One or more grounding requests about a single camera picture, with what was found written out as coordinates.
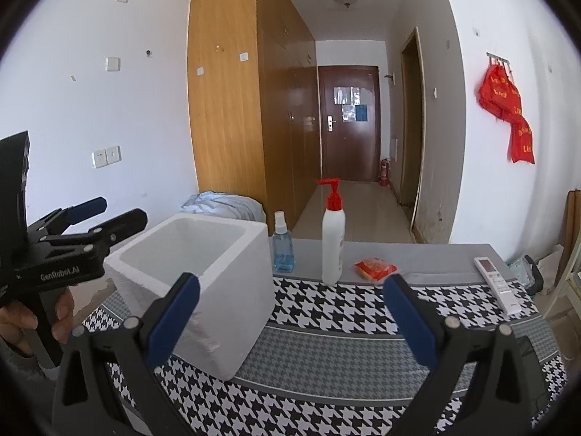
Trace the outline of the person's left hand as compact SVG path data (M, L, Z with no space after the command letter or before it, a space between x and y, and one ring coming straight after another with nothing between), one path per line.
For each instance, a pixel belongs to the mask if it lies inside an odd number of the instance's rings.
M52 325L52 336L59 343L67 343L73 329L75 301L69 288L65 289L55 304L57 321ZM24 330L35 330L36 315L19 302L1 308L1 338L20 353L32 356L33 351L24 335Z

